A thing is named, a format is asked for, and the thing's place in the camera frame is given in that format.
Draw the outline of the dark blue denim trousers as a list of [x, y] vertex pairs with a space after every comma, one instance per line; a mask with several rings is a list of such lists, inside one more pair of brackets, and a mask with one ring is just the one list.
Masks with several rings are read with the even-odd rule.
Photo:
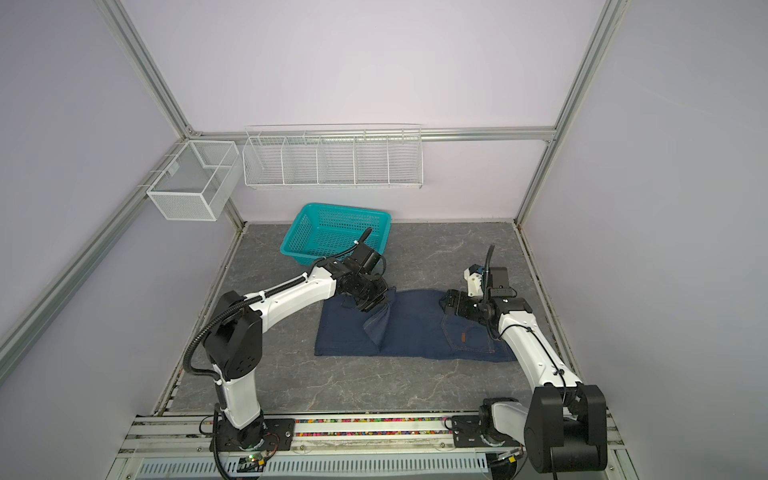
[[432, 360], [514, 362], [511, 348], [493, 340], [478, 322], [446, 313], [445, 291], [391, 288], [387, 300], [360, 311], [349, 295], [323, 303], [316, 356], [409, 357]]

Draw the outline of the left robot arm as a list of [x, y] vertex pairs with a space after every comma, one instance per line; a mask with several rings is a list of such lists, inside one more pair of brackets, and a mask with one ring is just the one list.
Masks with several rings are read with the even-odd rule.
[[271, 327], [338, 295], [351, 297], [360, 312], [387, 300], [388, 285], [383, 274], [374, 271], [382, 257], [366, 244], [371, 233], [367, 228], [350, 248], [315, 260], [308, 271], [270, 289], [244, 296], [224, 294], [218, 311], [186, 347], [183, 370], [213, 381], [219, 400], [214, 428], [223, 417], [237, 448], [255, 449], [267, 435], [255, 371], [263, 355], [263, 336]]

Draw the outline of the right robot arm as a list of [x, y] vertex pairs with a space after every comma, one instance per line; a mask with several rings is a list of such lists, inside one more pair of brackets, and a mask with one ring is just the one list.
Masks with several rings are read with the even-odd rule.
[[538, 473], [603, 471], [608, 465], [607, 402], [560, 358], [519, 295], [504, 267], [482, 264], [464, 272], [467, 288], [441, 300], [445, 313], [482, 325], [490, 340], [507, 345], [532, 391], [529, 405], [511, 397], [488, 398], [479, 409], [479, 436], [500, 448], [515, 442]]

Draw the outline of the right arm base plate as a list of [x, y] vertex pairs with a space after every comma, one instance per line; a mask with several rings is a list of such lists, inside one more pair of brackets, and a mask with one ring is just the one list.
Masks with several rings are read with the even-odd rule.
[[452, 435], [457, 448], [501, 448], [523, 446], [522, 435], [503, 433], [493, 423], [490, 416], [457, 414], [445, 417], [444, 427]]

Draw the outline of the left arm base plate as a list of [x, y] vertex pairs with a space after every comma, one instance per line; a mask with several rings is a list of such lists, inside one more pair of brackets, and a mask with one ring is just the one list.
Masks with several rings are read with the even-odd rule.
[[291, 448], [295, 420], [257, 418], [243, 429], [235, 428], [226, 417], [218, 421], [209, 450], [219, 452], [287, 451]]

